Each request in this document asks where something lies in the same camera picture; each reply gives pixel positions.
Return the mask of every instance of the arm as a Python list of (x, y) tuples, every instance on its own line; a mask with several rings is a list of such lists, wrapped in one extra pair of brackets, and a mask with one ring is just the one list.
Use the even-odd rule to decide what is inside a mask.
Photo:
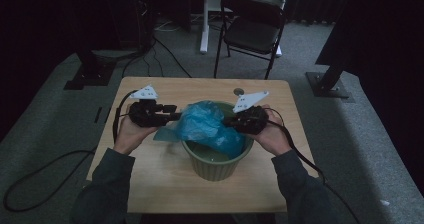
[[(266, 112), (270, 121), (282, 124), (271, 110)], [(250, 136), (275, 155), (272, 162), (280, 192), (287, 201), (289, 223), (337, 223), (324, 185), (308, 175), (280, 128), (268, 124), (261, 133)]]
[(93, 180), (78, 195), (71, 211), (71, 223), (124, 223), (135, 158), (128, 156), (157, 128), (140, 128), (129, 117), (113, 149), (107, 149), (93, 172)]

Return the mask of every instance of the green bowl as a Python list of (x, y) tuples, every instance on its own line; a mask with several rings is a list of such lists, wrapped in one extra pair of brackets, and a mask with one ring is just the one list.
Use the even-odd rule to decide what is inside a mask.
[[(234, 105), (226, 102), (214, 101), (224, 113), (225, 117), (231, 117)], [(193, 170), (201, 178), (208, 181), (221, 181), (230, 177), (237, 167), (237, 164), (250, 151), (253, 139), (246, 137), (242, 152), (239, 156), (229, 159), (227, 155), (213, 150), (212, 148), (198, 144), (193, 141), (183, 141), (183, 147), (190, 156)]]

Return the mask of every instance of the dark curtain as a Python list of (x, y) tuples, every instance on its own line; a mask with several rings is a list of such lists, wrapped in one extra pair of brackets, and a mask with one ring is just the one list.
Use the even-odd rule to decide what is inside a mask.
[(421, 192), (423, 13), (424, 0), (349, 0), (317, 60), (358, 76)]

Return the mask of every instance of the chair backrest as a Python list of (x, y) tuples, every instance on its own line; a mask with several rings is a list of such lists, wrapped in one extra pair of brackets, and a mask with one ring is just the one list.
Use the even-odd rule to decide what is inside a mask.
[(282, 28), (285, 24), (284, 11), (277, 5), (259, 0), (221, 0), (221, 12), (229, 9), (235, 16), (247, 20)]

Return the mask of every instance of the person's right hand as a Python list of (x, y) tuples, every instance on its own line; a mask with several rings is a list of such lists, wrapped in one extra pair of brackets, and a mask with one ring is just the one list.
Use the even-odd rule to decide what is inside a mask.
[[(266, 109), (270, 108), (269, 105), (263, 105), (262, 108), (264, 108), (268, 114), (268, 120), (282, 125), (283, 121), (279, 117), (276, 117), (272, 110)], [(279, 127), (271, 123), (268, 123), (259, 134), (248, 136), (259, 142), (266, 151), (275, 156), (279, 156), (291, 150), (286, 135)]]

